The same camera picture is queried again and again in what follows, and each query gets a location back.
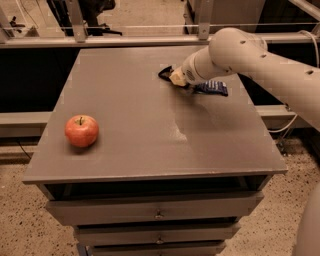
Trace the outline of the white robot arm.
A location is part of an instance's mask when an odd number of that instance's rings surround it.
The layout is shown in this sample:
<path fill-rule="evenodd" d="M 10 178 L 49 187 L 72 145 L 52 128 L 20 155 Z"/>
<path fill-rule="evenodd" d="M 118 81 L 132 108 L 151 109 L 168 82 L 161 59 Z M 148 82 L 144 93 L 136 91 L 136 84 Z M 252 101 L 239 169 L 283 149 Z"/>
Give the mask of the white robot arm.
<path fill-rule="evenodd" d="M 251 79 L 320 129 L 320 70 L 269 52 L 263 38 L 255 34 L 236 28 L 219 30 L 208 46 L 172 71 L 170 80 L 176 86 L 196 85 L 235 73 Z M 279 207 L 280 227 L 234 241 L 224 256 L 320 256 L 319 180 L 304 192 L 300 215 L 289 215 L 286 205 Z"/>

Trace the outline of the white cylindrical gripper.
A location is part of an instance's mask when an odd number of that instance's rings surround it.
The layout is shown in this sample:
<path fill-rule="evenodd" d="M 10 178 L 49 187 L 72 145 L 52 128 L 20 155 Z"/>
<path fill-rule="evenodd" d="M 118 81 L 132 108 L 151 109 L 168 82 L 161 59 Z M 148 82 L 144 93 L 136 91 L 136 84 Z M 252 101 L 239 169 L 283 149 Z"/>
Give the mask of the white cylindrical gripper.
<path fill-rule="evenodd" d="M 216 77 L 230 75 L 231 71 L 214 63 L 208 46 L 191 54 L 181 67 L 174 69 L 169 79 L 173 85 L 195 85 Z"/>

